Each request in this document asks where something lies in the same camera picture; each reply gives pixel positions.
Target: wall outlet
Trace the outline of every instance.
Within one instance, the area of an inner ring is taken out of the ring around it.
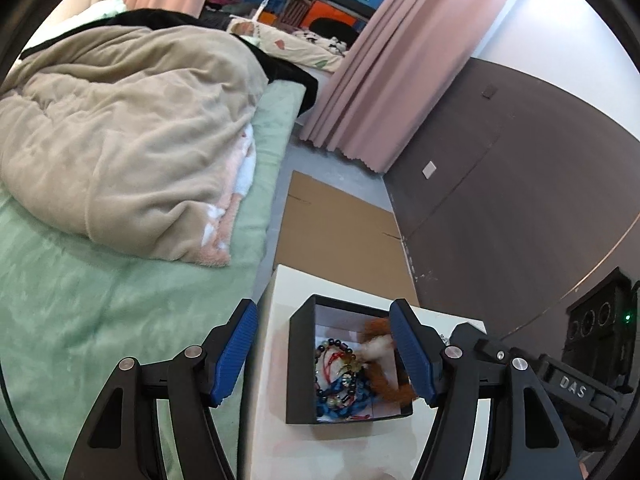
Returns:
[[[436,165],[433,163],[432,160],[430,160],[429,163],[422,170],[422,174],[424,175],[425,178],[429,178],[434,171],[436,171]]]

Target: blue gripper pad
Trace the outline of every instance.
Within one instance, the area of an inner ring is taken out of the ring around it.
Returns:
[[[415,393],[431,404],[436,398],[433,367],[397,301],[389,308],[391,335]]]
[[[249,348],[254,342],[257,330],[258,308],[251,301],[216,364],[216,381],[211,390],[211,400],[214,406],[219,406],[222,400],[231,395],[234,390],[242,364],[244,364]]]

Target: brown plush toy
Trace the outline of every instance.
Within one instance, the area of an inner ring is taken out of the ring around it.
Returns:
[[[407,376],[400,377],[403,384],[399,388],[394,388],[386,380],[382,366],[376,361],[382,352],[395,347],[389,320],[386,317],[380,317],[366,322],[364,339],[357,354],[360,360],[367,363],[365,373],[371,382],[371,389],[386,402],[397,402],[400,406],[408,406],[418,396],[409,384]]]

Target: open box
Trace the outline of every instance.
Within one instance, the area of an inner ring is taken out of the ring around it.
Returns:
[[[388,312],[324,296],[311,296],[289,319],[289,363],[287,367],[287,424],[337,424],[359,422],[353,419],[330,419],[316,414],[316,347],[329,338],[340,339],[358,350],[365,323],[375,317],[388,317]],[[390,351],[378,362],[389,384],[408,382],[398,351]],[[369,415],[365,420],[385,420],[411,415],[411,405],[379,399],[357,413]]]

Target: black blanket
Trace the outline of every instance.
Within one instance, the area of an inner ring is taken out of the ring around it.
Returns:
[[[44,41],[43,43],[34,47],[28,48],[20,54],[20,59],[25,59],[31,54],[40,52],[57,42],[70,38],[71,36],[89,30],[95,27],[105,27],[108,25],[125,25],[127,27],[148,27],[151,30],[159,30],[161,28],[179,27],[181,25],[193,25],[194,27],[205,28],[218,28],[225,30],[228,26],[228,21],[224,16],[221,16],[219,20],[213,20],[203,22],[193,16],[184,14],[182,12],[174,12],[172,10],[164,9],[136,9],[128,10],[112,18],[103,18],[101,20],[95,20],[91,23],[85,23],[79,27],[74,28],[56,38]],[[283,79],[286,81],[293,81],[305,86],[305,96],[302,99],[300,105],[300,114],[306,112],[316,102],[316,95],[318,94],[318,80],[311,74],[305,72],[300,67],[284,59],[277,59],[265,54],[256,46],[243,40],[239,36],[236,36],[238,40],[242,41],[254,54],[264,73],[266,74],[269,82],[273,82],[276,79]]]

